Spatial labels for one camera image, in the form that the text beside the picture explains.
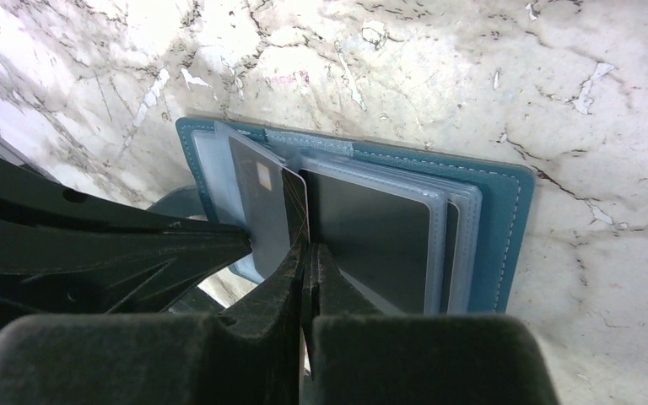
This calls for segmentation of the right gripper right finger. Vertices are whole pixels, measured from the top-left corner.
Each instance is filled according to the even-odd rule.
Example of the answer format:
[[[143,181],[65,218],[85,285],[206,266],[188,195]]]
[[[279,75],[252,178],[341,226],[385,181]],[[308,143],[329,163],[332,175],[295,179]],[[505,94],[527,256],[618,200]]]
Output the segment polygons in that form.
[[[317,404],[555,404],[543,354],[505,315],[387,316],[341,274],[322,244],[308,252]]]

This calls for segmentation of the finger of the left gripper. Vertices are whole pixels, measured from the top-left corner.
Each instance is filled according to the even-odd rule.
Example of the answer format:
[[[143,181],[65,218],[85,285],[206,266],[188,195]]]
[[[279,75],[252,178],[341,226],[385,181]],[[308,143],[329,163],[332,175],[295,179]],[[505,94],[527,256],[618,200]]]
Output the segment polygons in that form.
[[[161,312],[250,251],[233,225],[106,201],[0,159],[0,330],[34,314]]]

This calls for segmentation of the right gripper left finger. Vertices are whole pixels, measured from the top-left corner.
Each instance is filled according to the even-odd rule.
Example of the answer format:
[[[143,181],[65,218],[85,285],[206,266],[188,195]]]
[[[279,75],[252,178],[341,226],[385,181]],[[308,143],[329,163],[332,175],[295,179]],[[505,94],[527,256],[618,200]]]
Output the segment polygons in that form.
[[[296,404],[307,247],[219,314],[26,316],[0,332],[0,404]]]

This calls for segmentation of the blue card holder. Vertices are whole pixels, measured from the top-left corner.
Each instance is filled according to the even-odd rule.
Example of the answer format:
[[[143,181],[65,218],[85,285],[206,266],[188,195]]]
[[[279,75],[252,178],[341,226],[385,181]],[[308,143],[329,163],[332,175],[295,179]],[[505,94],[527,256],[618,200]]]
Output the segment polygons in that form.
[[[193,186],[156,213],[244,228],[259,284],[298,240],[388,314],[503,313],[532,206],[522,165],[234,121],[175,124]]]

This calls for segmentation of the black VIP credit card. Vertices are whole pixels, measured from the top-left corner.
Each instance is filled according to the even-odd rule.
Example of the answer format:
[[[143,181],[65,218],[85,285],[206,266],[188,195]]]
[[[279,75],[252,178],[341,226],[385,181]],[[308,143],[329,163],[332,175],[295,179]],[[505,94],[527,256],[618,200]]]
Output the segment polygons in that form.
[[[271,276],[291,246],[308,241],[306,186],[285,159],[236,133],[229,137],[256,273]]]

